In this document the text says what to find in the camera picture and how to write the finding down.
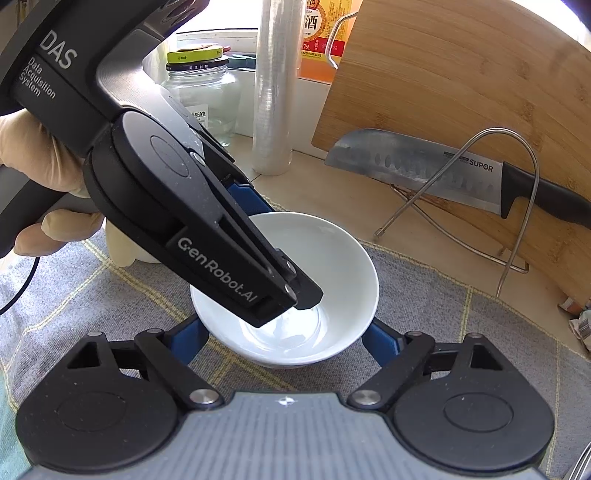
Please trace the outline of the left gloved hand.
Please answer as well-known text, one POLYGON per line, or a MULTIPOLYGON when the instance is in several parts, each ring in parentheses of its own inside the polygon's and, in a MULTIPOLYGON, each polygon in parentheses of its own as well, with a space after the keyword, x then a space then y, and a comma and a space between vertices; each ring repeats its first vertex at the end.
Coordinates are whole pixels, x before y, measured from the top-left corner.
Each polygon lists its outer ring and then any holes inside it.
MULTIPOLYGON (((51 190, 76 197, 88 195, 82 161, 57 140, 32 114, 21 110, 1 118, 1 164, 13 168, 51 190)), ((42 222, 22 230, 14 253, 41 257, 60 250, 68 242, 92 237, 102 226, 100 213, 77 213, 58 209, 42 222)))

